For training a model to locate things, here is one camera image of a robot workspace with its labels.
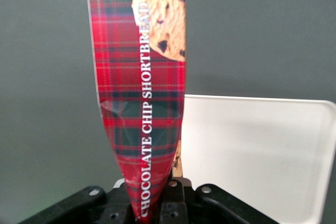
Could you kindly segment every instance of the screw hole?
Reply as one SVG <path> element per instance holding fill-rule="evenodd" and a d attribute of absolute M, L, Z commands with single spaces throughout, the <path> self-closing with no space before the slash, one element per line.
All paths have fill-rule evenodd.
<path fill-rule="evenodd" d="M 179 213 L 178 212 L 171 212 L 170 213 L 170 217 L 172 217 L 172 218 L 177 218 L 179 216 Z"/>
<path fill-rule="evenodd" d="M 114 220 L 114 219 L 116 219 L 117 217 L 118 217 L 118 213 L 117 212 L 114 212 L 114 213 L 112 213 L 112 214 L 110 214 L 110 218 L 112 219 L 112 220 Z"/>

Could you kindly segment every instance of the gray wall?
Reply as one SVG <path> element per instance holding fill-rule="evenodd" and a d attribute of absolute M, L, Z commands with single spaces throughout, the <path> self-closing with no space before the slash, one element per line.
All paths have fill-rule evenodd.
<path fill-rule="evenodd" d="M 0 223 L 121 178 L 87 0 L 0 0 Z M 187 93 L 336 102 L 336 0 L 187 0 Z M 334 223 L 336 170 L 323 223 Z"/>

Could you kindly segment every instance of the cookie image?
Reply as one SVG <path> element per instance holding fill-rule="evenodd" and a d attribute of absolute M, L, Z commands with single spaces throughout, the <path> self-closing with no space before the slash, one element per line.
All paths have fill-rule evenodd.
<path fill-rule="evenodd" d="M 133 0 L 132 9 L 137 26 L 138 6 L 149 6 L 150 47 L 171 60 L 185 61 L 185 3 L 184 0 Z"/>

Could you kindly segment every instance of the plaid packaging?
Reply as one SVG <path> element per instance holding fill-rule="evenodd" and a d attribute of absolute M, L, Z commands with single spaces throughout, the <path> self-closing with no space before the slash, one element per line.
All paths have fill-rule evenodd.
<path fill-rule="evenodd" d="M 138 223 L 150 223 L 181 135 L 184 0 L 88 0 L 99 108 Z"/>

